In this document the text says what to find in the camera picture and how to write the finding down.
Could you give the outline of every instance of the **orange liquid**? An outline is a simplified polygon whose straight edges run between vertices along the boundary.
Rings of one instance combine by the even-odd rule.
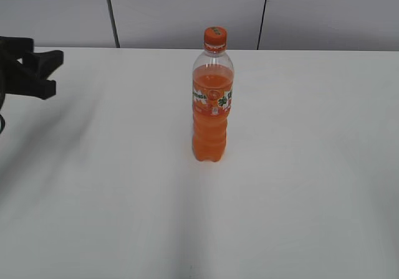
[[[202,91],[228,91],[233,84],[233,72],[222,65],[202,65],[194,70],[193,81]],[[193,110],[193,152],[198,161],[221,159],[226,147],[229,111],[210,116]]]

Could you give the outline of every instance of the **white table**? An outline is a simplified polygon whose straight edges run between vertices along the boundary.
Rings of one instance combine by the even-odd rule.
[[[0,278],[399,277],[399,53],[230,51],[200,163],[198,50],[63,51],[2,110]]]

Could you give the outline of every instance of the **orange soda bottle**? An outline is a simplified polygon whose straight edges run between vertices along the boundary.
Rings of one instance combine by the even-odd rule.
[[[198,161],[221,159],[226,147],[234,67],[226,53],[227,31],[205,30],[205,51],[193,67],[193,152]]]

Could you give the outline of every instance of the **bottle neck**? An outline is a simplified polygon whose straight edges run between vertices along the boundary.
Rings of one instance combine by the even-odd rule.
[[[220,50],[220,51],[215,52],[215,51],[205,49],[206,55],[210,56],[210,57],[220,57],[225,53],[225,51],[226,50]]]
[[[207,54],[222,54],[226,50],[226,44],[223,45],[211,45],[204,43],[204,49]]]

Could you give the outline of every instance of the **orange bottle cap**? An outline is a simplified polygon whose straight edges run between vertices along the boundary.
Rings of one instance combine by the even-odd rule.
[[[219,49],[226,48],[227,42],[227,31],[225,28],[222,27],[209,27],[205,30],[204,34],[204,42],[205,48],[212,48],[215,50],[214,47],[218,47]]]

